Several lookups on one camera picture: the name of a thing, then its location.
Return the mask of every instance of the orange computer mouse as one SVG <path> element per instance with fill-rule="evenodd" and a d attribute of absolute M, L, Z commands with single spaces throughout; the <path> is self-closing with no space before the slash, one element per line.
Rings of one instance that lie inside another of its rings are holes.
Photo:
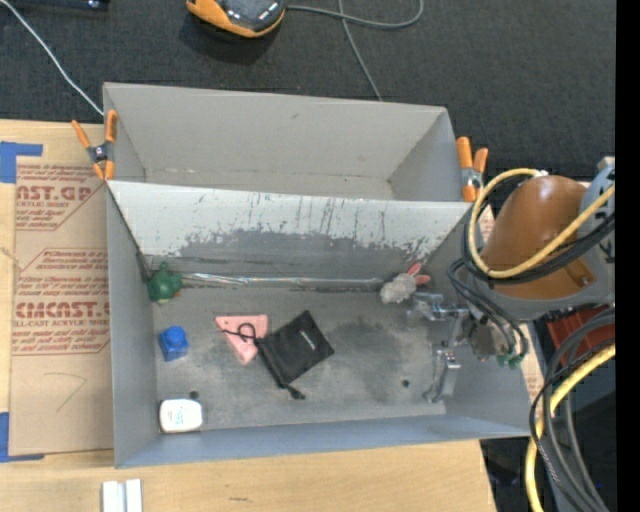
<path fill-rule="evenodd" d="M 243 38 L 271 32 L 282 21 L 282 0 L 186 0 L 193 15 L 213 27 Z"/>

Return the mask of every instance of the gray box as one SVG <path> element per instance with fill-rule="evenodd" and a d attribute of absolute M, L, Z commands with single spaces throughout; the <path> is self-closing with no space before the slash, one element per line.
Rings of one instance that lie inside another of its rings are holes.
<path fill-rule="evenodd" d="M 521 372 L 456 348 L 453 396 L 428 403 L 446 322 L 382 304 L 415 262 L 435 292 L 469 205 L 446 109 L 105 84 L 120 117 L 108 182 L 115 465 L 168 464 L 528 434 Z M 181 294 L 149 300 L 165 261 Z M 279 389 L 242 366 L 215 317 L 311 312 L 335 354 Z M 182 325 L 187 356 L 158 336 Z M 197 393 L 201 431 L 163 434 L 162 400 Z"/>

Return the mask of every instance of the black bag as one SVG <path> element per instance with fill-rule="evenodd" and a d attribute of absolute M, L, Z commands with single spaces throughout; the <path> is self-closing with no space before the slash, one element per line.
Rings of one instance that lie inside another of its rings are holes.
<path fill-rule="evenodd" d="M 334 353 L 309 311 L 255 344 L 278 385 L 297 400 L 305 396 L 290 384 Z"/>

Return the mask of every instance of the small pink object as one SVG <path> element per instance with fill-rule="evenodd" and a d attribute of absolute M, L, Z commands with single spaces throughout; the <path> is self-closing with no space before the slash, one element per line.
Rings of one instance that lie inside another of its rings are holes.
<path fill-rule="evenodd" d="M 416 262 L 409 267 L 409 270 L 407 270 L 407 274 L 415 278 L 416 286 L 422 286 L 424 284 L 427 284 L 429 281 L 431 281 L 431 277 L 429 277 L 428 275 L 418 274 L 421 268 L 422 268 L 422 264 L 420 262 Z"/>
<path fill-rule="evenodd" d="M 264 338 L 267 335 L 269 317 L 267 315 L 218 316 L 216 325 L 224 332 L 240 363 L 245 365 L 258 353 L 258 347 L 252 337 Z"/>

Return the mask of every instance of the pink triangle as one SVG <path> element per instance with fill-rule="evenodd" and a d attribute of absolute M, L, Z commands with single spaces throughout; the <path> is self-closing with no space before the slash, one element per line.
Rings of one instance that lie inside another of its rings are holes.
<path fill-rule="evenodd" d="M 216 325 L 222 331 L 225 332 L 227 341 L 231 344 L 235 350 L 240 362 L 247 364 L 258 353 L 258 348 L 253 343 L 253 340 L 247 339 L 246 336 L 253 336 L 253 331 L 247 326 L 240 326 L 243 324 L 251 324 L 255 329 L 255 336 L 257 338 L 264 338 L 267 335 L 267 327 L 269 325 L 269 317 L 267 315 L 254 315 L 254 316 L 218 316 L 216 317 Z"/>

